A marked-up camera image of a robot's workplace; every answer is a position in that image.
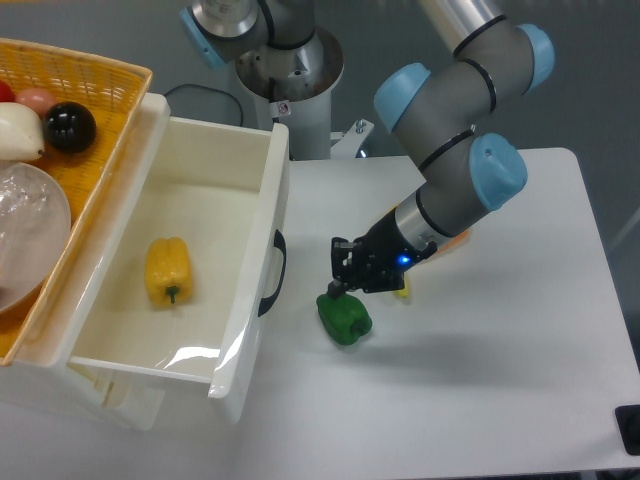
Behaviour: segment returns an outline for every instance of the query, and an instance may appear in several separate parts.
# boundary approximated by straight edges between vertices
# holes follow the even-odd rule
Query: wicker basket
[[[68,155],[47,147],[47,155],[32,165],[51,175],[71,207],[72,229],[67,246],[49,277],[29,297],[0,314],[0,358],[8,365],[46,303],[52,285],[64,274],[74,245],[91,223],[91,210],[118,157],[151,82],[151,71],[120,61],[30,42],[0,39],[0,79],[14,92],[41,87],[59,101],[85,105],[97,124],[93,145]]]

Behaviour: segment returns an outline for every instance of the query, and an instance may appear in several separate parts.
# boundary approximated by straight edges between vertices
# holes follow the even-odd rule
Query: white bowl
[[[69,239],[71,211],[58,182],[44,171],[25,163],[0,168],[1,313],[49,275]]]

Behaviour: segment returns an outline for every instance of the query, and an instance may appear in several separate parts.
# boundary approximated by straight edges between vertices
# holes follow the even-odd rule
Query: silver metal cylinder
[[[331,91],[344,70],[338,40],[321,27],[306,45],[294,50],[262,46],[236,61],[242,85],[252,94],[258,128],[271,130],[271,102],[288,101],[279,121],[289,128],[296,160],[331,157]]]
[[[221,38],[243,35],[258,18],[256,0],[196,0],[191,9],[202,28]]]
[[[416,201],[416,193],[412,193],[396,207],[396,225],[405,240],[416,250],[424,250],[429,242],[436,242],[441,247],[449,237],[436,232],[424,219]]]
[[[452,52],[469,35],[502,15],[492,0],[422,0],[421,4]]]

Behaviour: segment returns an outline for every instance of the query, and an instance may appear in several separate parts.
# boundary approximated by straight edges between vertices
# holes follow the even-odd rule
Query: blue led light
[[[408,265],[411,262],[411,259],[406,255],[400,255],[398,257],[398,265]]]

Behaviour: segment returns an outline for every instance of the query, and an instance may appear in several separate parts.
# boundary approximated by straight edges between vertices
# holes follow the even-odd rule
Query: pepper stem
[[[164,294],[171,297],[171,303],[176,303],[176,295],[180,292],[180,288],[175,285],[171,285],[164,289]]]

